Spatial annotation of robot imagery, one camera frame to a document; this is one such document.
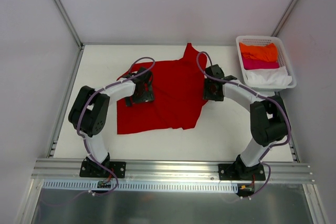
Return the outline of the red t-shirt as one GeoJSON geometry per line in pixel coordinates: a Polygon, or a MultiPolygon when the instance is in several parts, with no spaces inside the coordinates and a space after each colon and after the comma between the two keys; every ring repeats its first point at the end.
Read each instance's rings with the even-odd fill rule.
{"type": "Polygon", "coordinates": [[[127,106],[117,102],[117,133],[192,129],[206,104],[203,99],[207,57],[188,43],[178,60],[157,61],[152,68],[154,101],[127,106]]]}

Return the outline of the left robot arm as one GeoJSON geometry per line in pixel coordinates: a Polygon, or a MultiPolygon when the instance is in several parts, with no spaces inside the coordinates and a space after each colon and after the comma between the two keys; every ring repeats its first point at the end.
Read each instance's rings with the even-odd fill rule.
{"type": "Polygon", "coordinates": [[[81,177],[103,177],[114,172],[110,154],[102,139],[109,106],[124,99],[128,107],[154,101],[153,73],[141,67],[123,75],[101,89],[83,86],[73,103],[68,121],[82,137],[87,157],[81,165],[81,177]]]}

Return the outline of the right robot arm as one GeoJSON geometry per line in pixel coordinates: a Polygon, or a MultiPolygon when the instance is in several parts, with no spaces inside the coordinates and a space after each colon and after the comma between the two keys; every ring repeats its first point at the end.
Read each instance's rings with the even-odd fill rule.
{"type": "Polygon", "coordinates": [[[219,65],[207,67],[203,74],[203,99],[223,101],[229,98],[249,112],[251,140],[236,160],[224,170],[227,176],[248,179],[257,173],[261,161],[279,141],[290,136],[290,125],[283,100],[267,97],[243,85],[234,76],[225,76],[219,65]]]}

